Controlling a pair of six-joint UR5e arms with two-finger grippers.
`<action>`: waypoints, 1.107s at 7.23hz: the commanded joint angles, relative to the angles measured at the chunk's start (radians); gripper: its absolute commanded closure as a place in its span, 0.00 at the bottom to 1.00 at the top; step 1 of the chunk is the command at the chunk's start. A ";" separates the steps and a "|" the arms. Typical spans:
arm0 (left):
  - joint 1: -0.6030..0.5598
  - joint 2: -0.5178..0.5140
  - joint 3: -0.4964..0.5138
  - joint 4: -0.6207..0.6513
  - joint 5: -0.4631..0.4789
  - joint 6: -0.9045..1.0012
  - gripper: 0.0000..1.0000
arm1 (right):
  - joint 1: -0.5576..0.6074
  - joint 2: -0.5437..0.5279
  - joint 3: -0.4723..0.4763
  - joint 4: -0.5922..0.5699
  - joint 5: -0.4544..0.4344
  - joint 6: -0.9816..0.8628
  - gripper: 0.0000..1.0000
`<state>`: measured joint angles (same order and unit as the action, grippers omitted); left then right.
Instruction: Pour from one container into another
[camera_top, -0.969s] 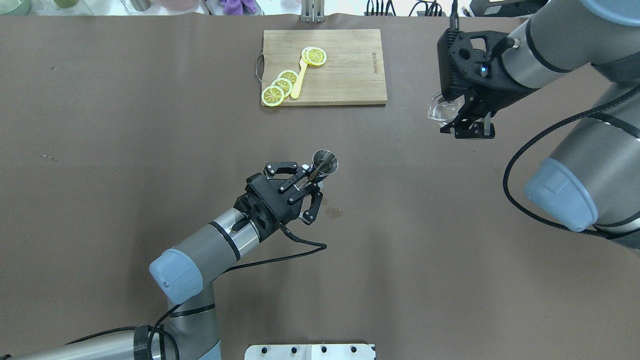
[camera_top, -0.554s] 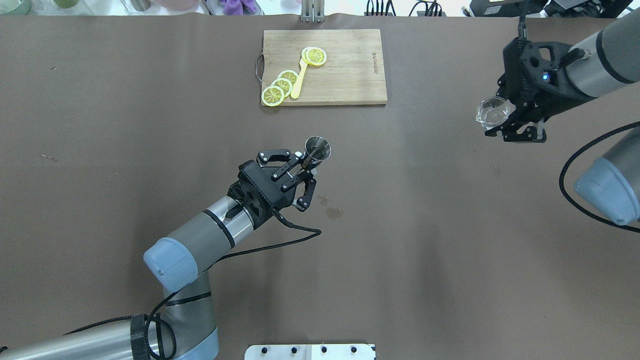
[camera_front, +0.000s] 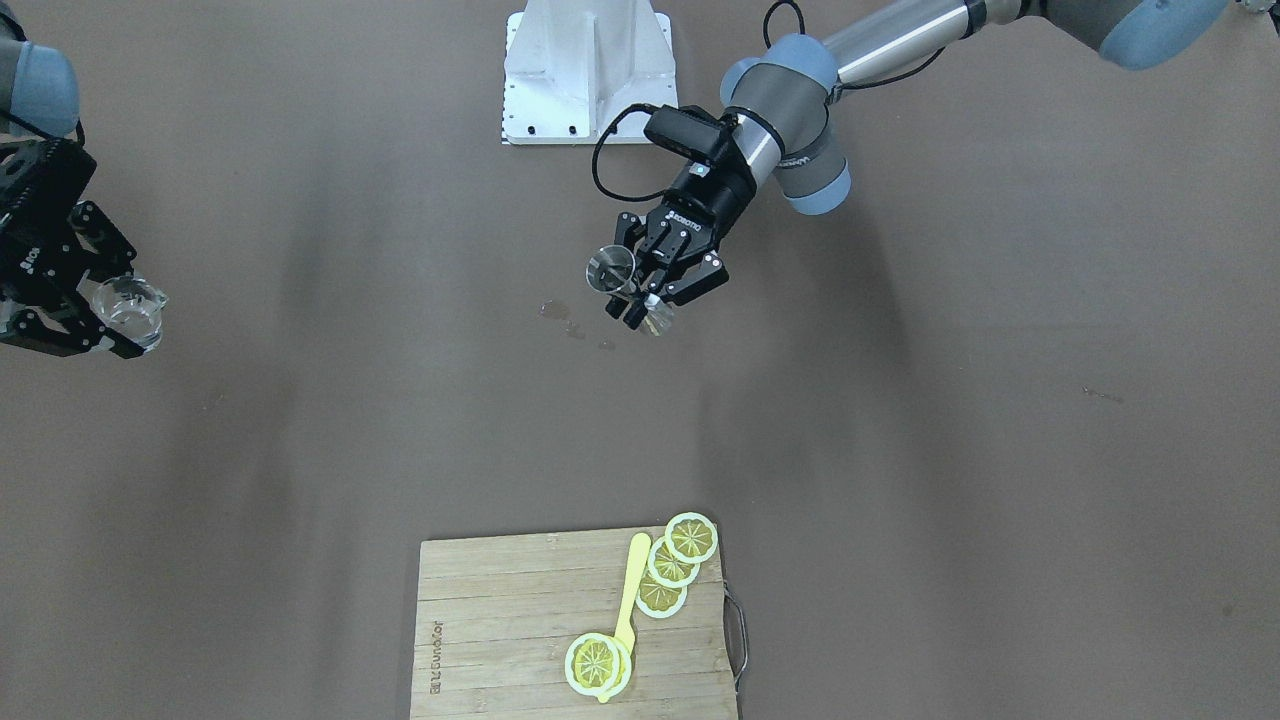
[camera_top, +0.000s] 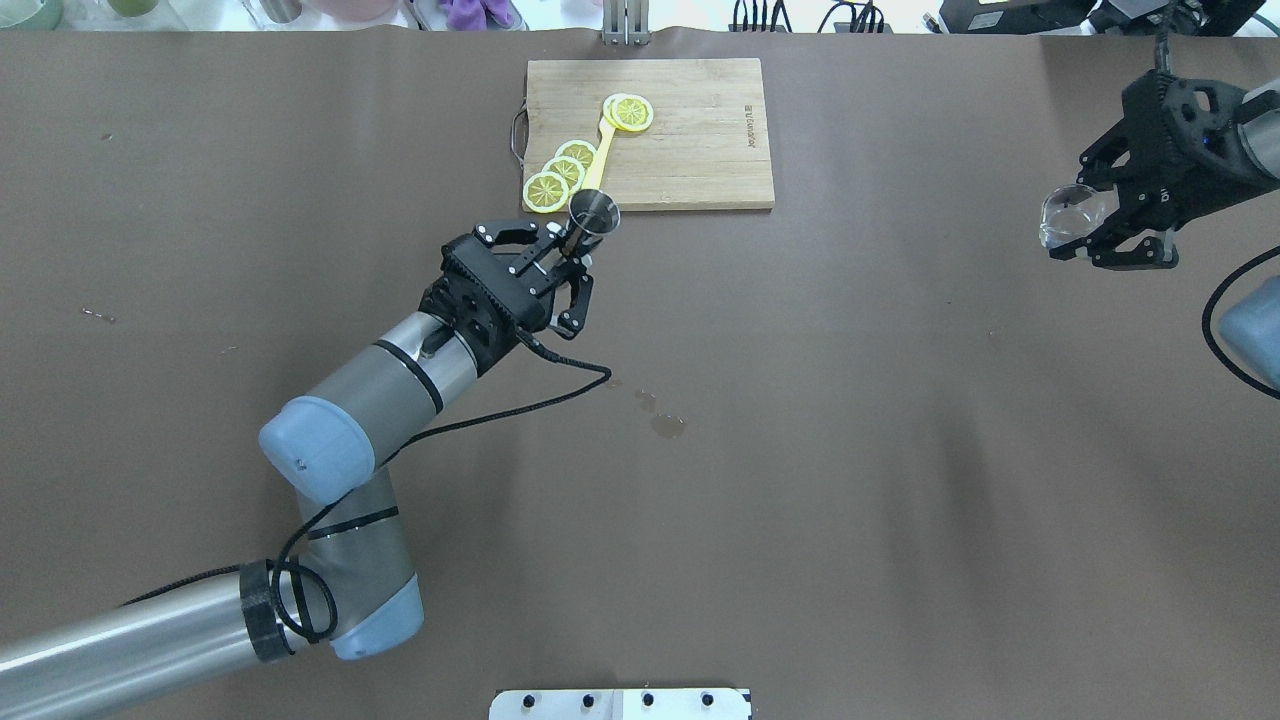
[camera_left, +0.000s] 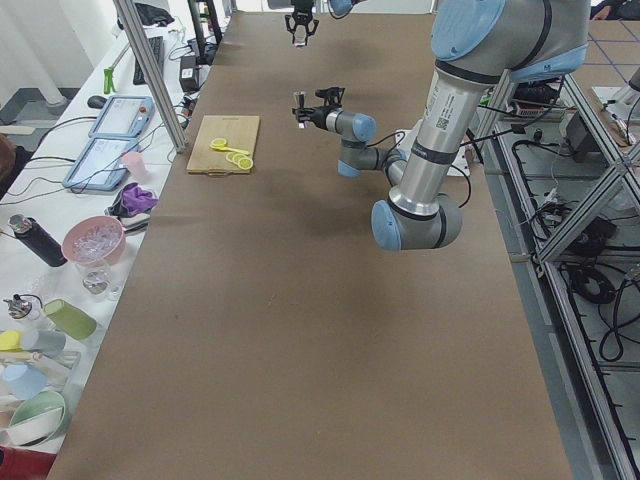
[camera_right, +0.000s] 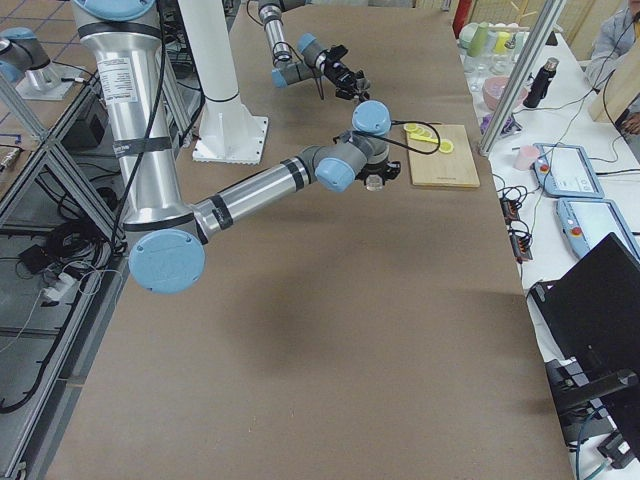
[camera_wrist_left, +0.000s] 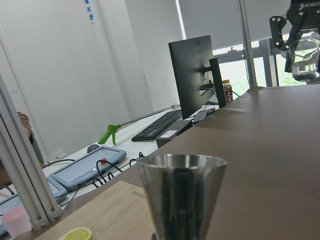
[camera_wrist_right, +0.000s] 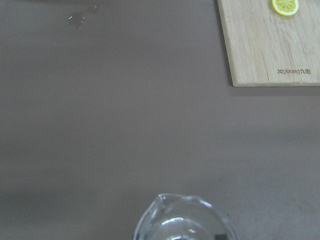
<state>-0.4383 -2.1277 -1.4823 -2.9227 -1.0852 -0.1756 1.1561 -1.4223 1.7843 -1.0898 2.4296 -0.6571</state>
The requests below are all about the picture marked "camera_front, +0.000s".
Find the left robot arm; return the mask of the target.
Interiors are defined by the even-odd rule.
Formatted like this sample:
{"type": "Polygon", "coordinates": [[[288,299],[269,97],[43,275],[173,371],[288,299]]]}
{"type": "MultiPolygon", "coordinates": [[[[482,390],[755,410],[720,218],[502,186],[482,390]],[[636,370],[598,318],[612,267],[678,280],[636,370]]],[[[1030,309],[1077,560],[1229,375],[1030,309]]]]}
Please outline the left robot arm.
{"type": "Polygon", "coordinates": [[[786,35],[737,61],[719,87],[722,113],[696,105],[635,104],[646,141],[685,160],[653,208],[623,211],[613,241],[585,269],[627,328],[662,334],[673,310],[722,286],[721,243],[769,178],[803,215],[836,209],[851,172],[829,111],[844,97],[927,68],[950,45],[988,26],[1047,20],[1103,60],[1156,67],[1197,41],[1222,1],[896,1],[828,38],[786,35]]]}

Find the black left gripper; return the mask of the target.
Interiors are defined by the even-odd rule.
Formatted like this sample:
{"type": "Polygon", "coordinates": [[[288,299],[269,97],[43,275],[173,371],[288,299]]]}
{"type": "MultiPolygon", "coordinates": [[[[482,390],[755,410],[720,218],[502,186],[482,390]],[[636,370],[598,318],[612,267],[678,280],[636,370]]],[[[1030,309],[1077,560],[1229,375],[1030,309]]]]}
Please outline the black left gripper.
{"type": "Polygon", "coordinates": [[[645,219],[620,217],[612,245],[635,254],[640,275],[640,284],[623,293],[622,323],[667,332],[676,307],[724,284],[727,266],[708,251],[719,247],[755,195],[749,164],[732,151],[718,163],[686,161],[645,219]]]}

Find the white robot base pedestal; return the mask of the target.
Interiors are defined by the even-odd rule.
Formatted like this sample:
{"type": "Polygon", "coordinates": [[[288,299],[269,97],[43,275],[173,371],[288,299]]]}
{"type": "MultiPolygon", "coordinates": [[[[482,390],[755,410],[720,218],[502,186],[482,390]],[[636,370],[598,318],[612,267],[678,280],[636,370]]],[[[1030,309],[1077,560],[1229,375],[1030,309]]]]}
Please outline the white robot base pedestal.
{"type": "Polygon", "coordinates": [[[671,18],[649,1],[529,1],[506,22],[500,138],[590,145],[634,104],[678,105],[671,18]]]}

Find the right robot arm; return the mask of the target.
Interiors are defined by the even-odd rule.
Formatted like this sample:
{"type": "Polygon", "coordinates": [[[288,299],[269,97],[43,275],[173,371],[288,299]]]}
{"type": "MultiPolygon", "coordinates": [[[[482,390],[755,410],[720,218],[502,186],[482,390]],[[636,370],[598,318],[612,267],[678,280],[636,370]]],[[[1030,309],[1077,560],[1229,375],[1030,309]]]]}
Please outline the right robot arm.
{"type": "Polygon", "coordinates": [[[3,9],[1,282],[5,345],[67,357],[133,359],[154,342],[96,310],[81,287],[134,278],[136,250],[83,199],[96,161],[84,149],[79,88],[67,56],[28,40],[3,9]]]}

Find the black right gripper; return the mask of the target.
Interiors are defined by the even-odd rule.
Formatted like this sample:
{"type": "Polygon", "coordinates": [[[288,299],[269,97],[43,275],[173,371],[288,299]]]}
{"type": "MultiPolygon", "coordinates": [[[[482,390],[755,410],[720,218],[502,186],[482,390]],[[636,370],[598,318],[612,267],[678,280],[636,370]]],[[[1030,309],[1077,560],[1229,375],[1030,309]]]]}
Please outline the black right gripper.
{"type": "Polygon", "coordinates": [[[146,348],[97,318],[54,329],[32,307],[87,311],[79,284],[133,277],[137,252],[105,211],[81,200],[97,163],[70,138],[3,143],[1,342],[69,357],[109,351],[133,359],[146,348]]]}

